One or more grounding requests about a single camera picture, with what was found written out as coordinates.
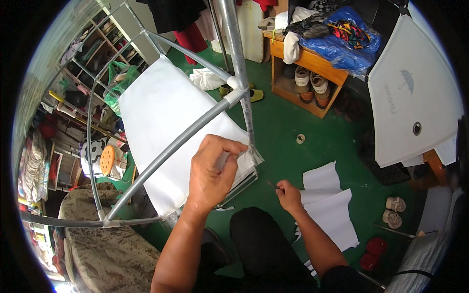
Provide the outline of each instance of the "camouflage fabric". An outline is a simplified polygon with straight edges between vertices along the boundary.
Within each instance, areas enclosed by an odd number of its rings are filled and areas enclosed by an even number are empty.
[[[98,183],[98,195],[107,214],[121,193],[110,182]],[[91,185],[70,191],[59,218],[99,220]],[[160,252],[131,227],[66,228],[73,261],[91,292],[149,292]]]

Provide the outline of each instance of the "white sock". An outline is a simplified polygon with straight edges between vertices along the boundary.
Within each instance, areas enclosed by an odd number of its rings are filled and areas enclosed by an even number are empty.
[[[283,39],[283,62],[292,64],[300,57],[300,47],[298,45],[299,37],[292,31]]]

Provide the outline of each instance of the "umbrella logo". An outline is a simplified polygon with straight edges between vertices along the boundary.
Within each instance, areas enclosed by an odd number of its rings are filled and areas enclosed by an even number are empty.
[[[412,77],[412,74],[407,70],[401,70],[401,74],[404,77],[404,84],[400,85],[399,89],[401,90],[404,85],[407,84],[410,91],[410,95],[412,95],[412,93],[414,92],[414,78]]]

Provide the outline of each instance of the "green slipper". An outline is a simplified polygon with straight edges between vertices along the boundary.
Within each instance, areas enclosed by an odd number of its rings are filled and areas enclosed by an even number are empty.
[[[262,90],[249,90],[249,93],[251,94],[251,103],[260,101],[264,98],[264,92]]]
[[[254,90],[256,89],[256,86],[253,83],[249,83],[249,88]],[[220,95],[224,97],[230,90],[232,90],[232,88],[229,85],[223,84],[220,86]]]

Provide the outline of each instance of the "knee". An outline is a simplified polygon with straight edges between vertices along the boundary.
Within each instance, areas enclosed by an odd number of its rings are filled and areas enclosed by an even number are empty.
[[[249,207],[236,212],[230,220],[230,228],[237,226],[253,225],[263,218],[271,218],[271,215],[258,207]]]

